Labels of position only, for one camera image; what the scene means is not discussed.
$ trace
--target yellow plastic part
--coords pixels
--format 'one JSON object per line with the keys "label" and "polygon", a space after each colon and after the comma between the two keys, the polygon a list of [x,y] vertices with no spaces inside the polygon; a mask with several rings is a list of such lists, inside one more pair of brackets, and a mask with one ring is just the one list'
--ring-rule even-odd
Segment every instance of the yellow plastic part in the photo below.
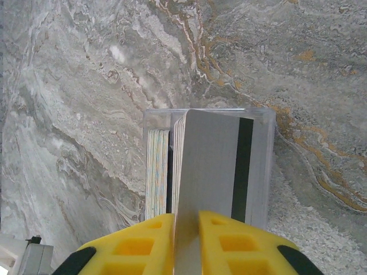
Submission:
{"label": "yellow plastic part", "polygon": [[172,275],[173,214],[163,214],[88,242],[96,254],[79,275]]}
{"label": "yellow plastic part", "polygon": [[210,212],[199,212],[202,275],[297,275],[278,252],[294,243]]}

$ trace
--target marble veining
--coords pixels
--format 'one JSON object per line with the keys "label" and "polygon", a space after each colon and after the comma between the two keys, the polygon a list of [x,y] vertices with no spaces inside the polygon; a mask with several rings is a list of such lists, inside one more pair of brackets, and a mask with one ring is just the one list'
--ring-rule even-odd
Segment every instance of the marble veining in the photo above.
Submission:
{"label": "marble veining", "polygon": [[[332,274],[367,272],[365,1],[9,0],[1,9],[2,232],[41,234],[56,267],[142,219],[146,108],[268,106],[278,122],[270,230],[314,258],[298,232],[318,232],[325,270],[344,261]],[[304,222],[316,222],[305,232],[295,218],[307,207],[316,218]],[[340,234],[348,253],[328,241]]]}

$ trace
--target marble surface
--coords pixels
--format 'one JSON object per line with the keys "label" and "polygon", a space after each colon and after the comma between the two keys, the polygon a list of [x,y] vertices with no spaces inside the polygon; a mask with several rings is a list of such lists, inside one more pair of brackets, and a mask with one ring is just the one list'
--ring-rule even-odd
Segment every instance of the marble surface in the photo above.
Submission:
{"label": "marble surface", "polygon": [[144,109],[268,106],[269,229],[327,274],[367,273],[366,1],[1,8],[3,233],[41,234],[55,268],[142,219]]}

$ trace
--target stone texture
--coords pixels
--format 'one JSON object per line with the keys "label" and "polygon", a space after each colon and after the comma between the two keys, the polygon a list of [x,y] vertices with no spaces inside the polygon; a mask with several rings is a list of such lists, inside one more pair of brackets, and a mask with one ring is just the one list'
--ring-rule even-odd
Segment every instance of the stone texture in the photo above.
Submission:
{"label": "stone texture", "polygon": [[[41,234],[56,267],[141,219],[144,109],[268,106],[278,116],[270,227],[314,256],[300,232],[342,234],[348,250],[322,241],[332,253],[318,263],[342,257],[358,264],[330,274],[366,272],[365,1],[3,5],[2,232]],[[296,220],[305,207],[317,217],[307,232]],[[280,213],[293,218],[280,225]]]}

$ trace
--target clear plastic box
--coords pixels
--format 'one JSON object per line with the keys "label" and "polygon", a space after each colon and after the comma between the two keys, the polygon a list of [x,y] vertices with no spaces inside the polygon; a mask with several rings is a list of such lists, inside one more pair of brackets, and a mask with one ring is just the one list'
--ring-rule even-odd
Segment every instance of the clear plastic box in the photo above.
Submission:
{"label": "clear plastic box", "polygon": [[[144,140],[149,129],[173,128],[188,109],[148,109],[144,112]],[[245,222],[266,229],[275,131],[275,112],[269,108],[197,109],[253,119]]]}

